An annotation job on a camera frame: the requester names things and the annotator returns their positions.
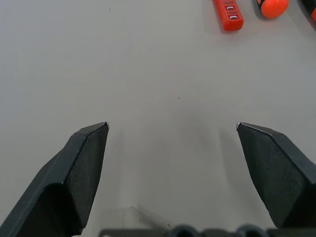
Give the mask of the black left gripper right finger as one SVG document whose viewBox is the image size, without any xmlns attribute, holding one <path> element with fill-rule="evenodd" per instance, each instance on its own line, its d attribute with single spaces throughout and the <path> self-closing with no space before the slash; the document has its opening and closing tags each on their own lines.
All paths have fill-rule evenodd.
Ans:
<svg viewBox="0 0 316 237">
<path fill-rule="evenodd" d="M 283 133 L 236 126 L 251 180 L 277 228 L 316 228 L 316 164 Z"/>
</svg>

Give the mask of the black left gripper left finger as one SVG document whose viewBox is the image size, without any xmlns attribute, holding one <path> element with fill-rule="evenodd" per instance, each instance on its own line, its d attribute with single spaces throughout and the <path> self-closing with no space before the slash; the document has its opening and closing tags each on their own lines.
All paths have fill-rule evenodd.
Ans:
<svg viewBox="0 0 316 237">
<path fill-rule="evenodd" d="M 73 237 L 86 227 L 98 189 L 107 122 L 84 127 L 36 174 L 0 226 L 0 237 Z"/>
</svg>

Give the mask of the black and orange handled tool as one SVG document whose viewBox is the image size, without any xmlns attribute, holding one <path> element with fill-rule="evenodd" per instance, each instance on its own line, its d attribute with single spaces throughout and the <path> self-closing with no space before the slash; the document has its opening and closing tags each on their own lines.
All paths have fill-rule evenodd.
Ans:
<svg viewBox="0 0 316 237">
<path fill-rule="evenodd" d="M 316 31 L 316 0 L 300 0 L 306 12 L 308 22 Z"/>
</svg>

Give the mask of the orange screwdriver bit holder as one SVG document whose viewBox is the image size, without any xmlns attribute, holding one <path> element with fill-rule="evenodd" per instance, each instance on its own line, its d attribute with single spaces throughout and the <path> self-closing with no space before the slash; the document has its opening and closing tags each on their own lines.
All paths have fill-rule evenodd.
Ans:
<svg viewBox="0 0 316 237">
<path fill-rule="evenodd" d="M 224 31 L 239 31 L 244 19 L 236 0 L 212 0 Z"/>
</svg>

